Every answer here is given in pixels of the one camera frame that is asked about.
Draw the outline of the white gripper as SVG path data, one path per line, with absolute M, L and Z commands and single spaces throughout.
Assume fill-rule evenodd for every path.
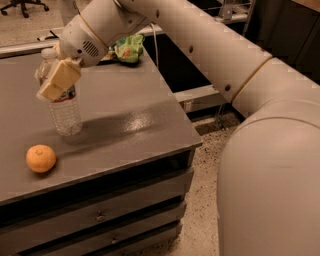
M 63 28 L 59 47 L 66 56 L 80 60 L 82 67 L 95 66 L 106 53 L 104 44 L 80 15 Z M 37 92 L 40 100 L 57 100 L 80 79 L 81 68 L 71 59 L 44 60 L 41 63 L 35 73 L 40 83 Z

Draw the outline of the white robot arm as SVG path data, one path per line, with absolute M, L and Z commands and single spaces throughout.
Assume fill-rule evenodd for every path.
M 320 86 L 187 0 L 92 0 L 64 27 L 39 98 L 151 22 L 245 118 L 220 158 L 220 255 L 320 256 Z

